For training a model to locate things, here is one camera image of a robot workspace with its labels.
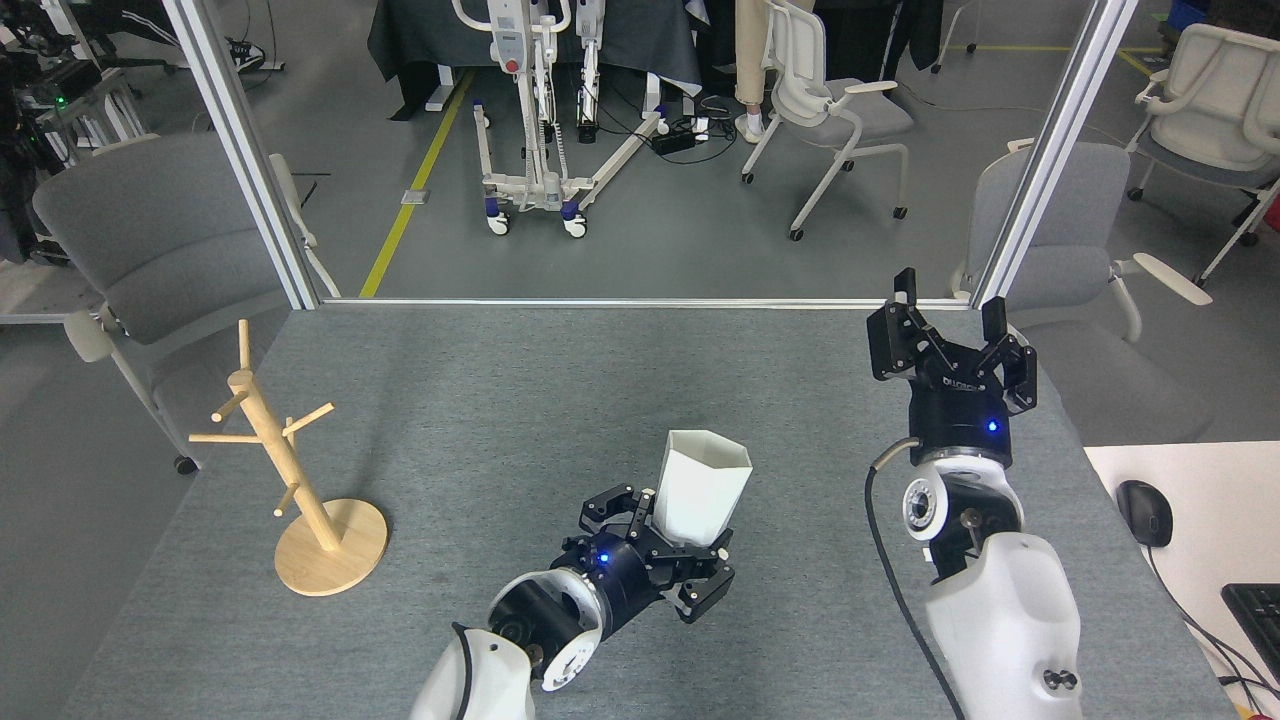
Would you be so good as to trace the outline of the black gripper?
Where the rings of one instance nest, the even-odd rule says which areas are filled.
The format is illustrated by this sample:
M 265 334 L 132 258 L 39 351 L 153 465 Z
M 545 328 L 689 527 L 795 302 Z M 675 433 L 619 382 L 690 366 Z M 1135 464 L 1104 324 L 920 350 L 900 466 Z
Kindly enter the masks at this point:
M 684 623 L 695 623 L 733 580 L 727 550 L 732 536 L 718 536 L 709 547 L 672 546 L 649 523 L 655 501 L 653 488 L 607 489 L 582 502 L 580 528 L 586 534 L 562 543 L 562 566 L 584 573 L 600 598 L 603 635 L 614 634 L 660 593 Z M 632 544 L 657 546 L 650 551 L 650 577 Z
M 909 451 L 914 466 L 941 454 L 977 455 L 1012 465 L 1009 413 L 1036 407 L 1037 354 L 1010 332 L 1004 297 L 980 306 L 986 346 L 970 387 L 947 378 L 909 380 L 910 436 L 920 446 Z M 916 272 L 904 268 L 893 278 L 893 295 L 867 319 L 870 366 L 877 380 L 927 368 L 925 374 L 946 373 L 940 332 L 916 306 Z

